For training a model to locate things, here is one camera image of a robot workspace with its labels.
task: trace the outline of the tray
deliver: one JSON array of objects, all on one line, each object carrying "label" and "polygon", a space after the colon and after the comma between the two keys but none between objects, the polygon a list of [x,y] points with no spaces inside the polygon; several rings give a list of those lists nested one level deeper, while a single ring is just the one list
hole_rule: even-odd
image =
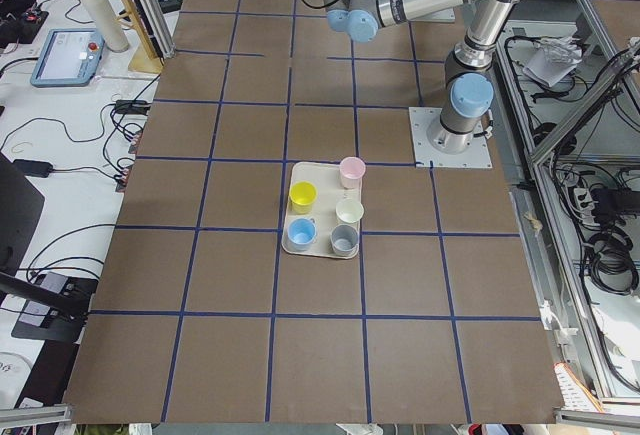
[{"label": "tray", "polygon": [[[310,213],[300,215],[291,208],[289,188],[298,182],[310,182],[315,185],[318,195]],[[293,166],[291,182],[287,188],[287,212],[284,219],[284,236],[282,249],[293,255],[307,255],[310,257],[328,257],[349,259],[355,257],[360,246],[349,257],[336,255],[331,248],[331,231],[340,222],[336,216],[336,204],[343,198],[353,198],[360,201],[362,184],[358,188],[346,189],[340,183],[340,168],[329,163],[298,162]],[[287,246],[287,231],[291,222],[298,218],[309,218],[316,224],[316,240],[305,251],[297,251]],[[351,224],[360,233],[360,222]]]}]

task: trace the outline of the gray floor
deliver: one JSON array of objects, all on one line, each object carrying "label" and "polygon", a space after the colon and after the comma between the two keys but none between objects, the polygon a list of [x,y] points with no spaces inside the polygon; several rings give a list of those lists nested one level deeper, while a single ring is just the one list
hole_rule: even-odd
[{"label": "gray floor", "polygon": [[[393,425],[382,425],[384,435],[395,435]],[[429,425],[426,435],[455,435],[449,425]],[[154,435],[345,435],[335,425],[298,425],[281,423],[166,424],[153,430]],[[413,435],[412,425],[398,425],[398,435]]]}]

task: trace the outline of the pink cup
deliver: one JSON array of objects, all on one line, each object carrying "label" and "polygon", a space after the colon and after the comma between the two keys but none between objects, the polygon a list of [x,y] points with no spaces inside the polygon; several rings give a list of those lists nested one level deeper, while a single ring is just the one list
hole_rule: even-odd
[{"label": "pink cup", "polygon": [[358,188],[367,166],[358,157],[347,157],[340,162],[340,183],[344,188]]}]

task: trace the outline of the white cup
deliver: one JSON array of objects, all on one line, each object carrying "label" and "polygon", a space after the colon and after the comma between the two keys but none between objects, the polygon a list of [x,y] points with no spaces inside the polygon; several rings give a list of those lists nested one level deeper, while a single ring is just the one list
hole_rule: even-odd
[{"label": "white cup", "polygon": [[358,223],[364,215],[364,207],[353,198],[343,198],[336,205],[336,216],[340,223]]},{"label": "white cup", "polygon": [[358,188],[367,166],[358,157],[347,157],[340,162],[340,183],[344,188]]}]

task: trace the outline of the cup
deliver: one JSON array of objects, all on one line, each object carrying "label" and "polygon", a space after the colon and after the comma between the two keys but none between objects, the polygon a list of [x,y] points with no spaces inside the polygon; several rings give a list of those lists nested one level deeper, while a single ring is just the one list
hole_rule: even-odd
[{"label": "cup", "polygon": [[308,218],[298,218],[289,224],[287,241],[290,249],[304,252],[309,250],[315,239],[316,226]]},{"label": "cup", "polygon": [[367,166],[358,157],[347,157],[340,162],[340,183],[344,188],[358,188]]},{"label": "cup", "polygon": [[309,213],[316,201],[318,192],[316,187],[309,182],[298,182],[291,186],[289,190],[289,199],[291,200],[291,208],[300,214]]},{"label": "cup", "polygon": [[343,198],[336,205],[336,216],[340,223],[358,223],[364,215],[364,207],[353,198]]},{"label": "cup", "polygon": [[340,257],[349,257],[358,249],[358,231],[351,225],[338,225],[331,232],[331,248]]}]

